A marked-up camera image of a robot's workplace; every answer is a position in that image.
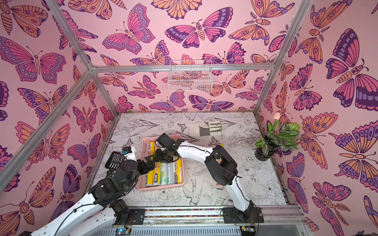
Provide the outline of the white green plastic wrap roll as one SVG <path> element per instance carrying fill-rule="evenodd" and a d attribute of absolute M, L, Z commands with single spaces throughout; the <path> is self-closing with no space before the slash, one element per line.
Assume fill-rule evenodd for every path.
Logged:
<path fill-rule="evenodd" d="M 169 184 L 169 164 L 161 163 L 160 166 L 160 184 L 161 186 Z"/>

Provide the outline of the yellow plastic wrap roll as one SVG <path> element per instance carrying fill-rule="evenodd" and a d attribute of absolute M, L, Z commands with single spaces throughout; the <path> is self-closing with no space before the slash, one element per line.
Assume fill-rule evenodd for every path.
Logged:
<path fill-rule="evenodd" d="M 156 150 L 155 142 L 150 141 L 148 156 L 154 155 L 155 150 Z M 146 188 L 152 187 L 153 183 L 154 183 L 154 168 L 146 176 L 145 187 Z"/>
<path fill-rule="evenodd" d="M 160 186 L 160 184 L 161 184 L 160 174 L 161 174 L 161 163 L 156 162 L 155 168 L 154 168 L 154 173 L 153 173 L 153 186 Z"/>
<path fill-rule="evenodd" d="M 180 183 L 183 183 L 183 164 L 182 164 L 182 159 L 179 158 L 176 162 L 175 162 L 175 168 L 176 168 L 176 183 L 177 184 L 180 184 Z"/>
<path fill-rule="evenodd" d="M 219 190 L 219 191 L 222 191 L 222 190 L 224 190 L 224 186 L 219 184 L 219 183 L 216 183 L 216 189 Z"/>

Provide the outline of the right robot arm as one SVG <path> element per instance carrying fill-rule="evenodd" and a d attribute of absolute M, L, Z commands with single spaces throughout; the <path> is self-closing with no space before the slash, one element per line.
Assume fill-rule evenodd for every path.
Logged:
<path fill-rule="evenodd" d="M 156 143 L 164 149 L 155 152 L 157 162 L 173 163 L 179 158 L 189 158 L 203 163 L 213 180 L 224 186 L 229 193 L 234 206 L 234 217 L 242 221 L 252 219 L 255 205 L 246 197 L 240 184 L 237 163 L 224 147 L 201 147 L 183 139 L 175 141 L 170 138 L 167 141 L 158 138 Z"/>

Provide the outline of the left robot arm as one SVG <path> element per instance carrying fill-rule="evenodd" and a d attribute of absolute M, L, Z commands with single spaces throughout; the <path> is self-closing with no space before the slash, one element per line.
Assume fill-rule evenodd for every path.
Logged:
<path fill-rule="evenodd" d="M 122 197 L 136 187 L 141 175 L 155 167 L 154 156 L 126 159 L 114 173 L 94 185 L 77 203 L 47 225 L 24 236 L 89 236 L 115 223 L 128 226 L 139 217 Z"/>

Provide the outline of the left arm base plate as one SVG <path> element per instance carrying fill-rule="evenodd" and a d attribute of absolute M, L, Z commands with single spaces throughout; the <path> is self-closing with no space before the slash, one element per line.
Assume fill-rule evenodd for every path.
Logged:
<path fill-rule="evenodd" d="M 113 219 L 115 220 L 111 225 L 142 225 L 144 222 L 146 210 L 144 208 L 127 208 L 117 211 L 113 214 Z"/>

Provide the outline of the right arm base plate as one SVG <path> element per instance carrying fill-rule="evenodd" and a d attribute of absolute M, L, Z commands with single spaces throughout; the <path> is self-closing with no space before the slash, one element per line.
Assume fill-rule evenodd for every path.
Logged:
<path fill-rule="evenodd" d="M 264 223 L 261 208 L 253 207 L 242 212 L 234 207 L 224 207 L 221 211 L 225 223 L 258 224 Z"/>

